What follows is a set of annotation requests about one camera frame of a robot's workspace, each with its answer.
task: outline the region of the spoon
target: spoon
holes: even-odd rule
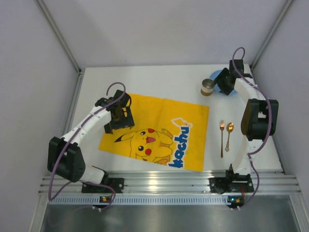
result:
[[[230,133],[233,131],[233,129],[234,129],[234,124],[232,122],[230,122],[226,127],[226,130],[228,132],[228,139],[227,139],[227,143],[226,143],[226,147],[225,147],[226,151],[230,150],[230,148],[229,148],[229,146],[230,146]]]

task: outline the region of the red cheek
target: red cheek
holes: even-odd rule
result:
[[[151,154],[151,149],[149,149],[149,148],[146,149],[146,150],[145,150],[145,154],[146,154],[147,156],[149,156],[149,155]]]

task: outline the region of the white table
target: white table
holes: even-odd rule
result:
[[[205,97],[200,93],[202,80],[216,70],[227,65],[177,65],[177,66],[140,66],[140,67],[108,67],[86,68],[77,107],[74,114],[73,126],[76,126],[89,113],[94,103],[105,96],[107,87],[113,82],[123,82],[127,92],[148,95],[159,98],[190,102],[210,107],[204,171],[218,171],[229,168],[239,151],[243,135],[240,122],[245,109],[245,103],[239,94],[224,96],[213,93]],[[245,72],[251,73],[245,65]],[[121,86],[112,87],[110,95]],[[224,158],[220,157],[221,131],[219,121],[233,122],[234,131],[230,137],[230,151]],[[106,171],[178,171],[172,167],[144,162],[100,151],[98,145],[104,130],[94,136],[93,140],[83,149],[91,155],[86,162]],[[224,147],[227,133],[224,133]],[[259,171],[282,171],[281,164],[270,138],[262,151],[254,159],[254,165]]]

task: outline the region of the pikachu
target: pikachu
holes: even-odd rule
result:
[[[170,161],[173,150],[173,135],[166,129],[162,132],[148,128],[132,131],[120,136],[115,143],[130,139],[130,157],[166,165]]]

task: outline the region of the blue lettering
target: blue lettering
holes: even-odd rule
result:
[[[178,144],[178,150],[184,151],[187,148],[187,144],[183,143],[183,144]]]
[[[181,159],[174,159],[174,163],[169,163],[170,167],[175,167],[175,168],[182,168],[183,167],[183,161]]]
[[[177,150],[176,152],[175,152],[175,158],[177,158],[177,159],[182,159],[183,158],[183,155],[184,155],[184,152],[183,151],[179,151],[179,150]]]
[[[182,129],[182,133],[183,134],[189,133],[189,128],[188,127],[181,127],[181,129]]]
[[[188,136],[187,135],[185,135],[185,134],[181,134],[181,135],[179,135],[179,137],[175,137],[175,141],[177,141],[177,142],[179,142],[180,144],[182,144],[182,143],[186,143],[187,142],[187,139],[186,138],[188,138]]]

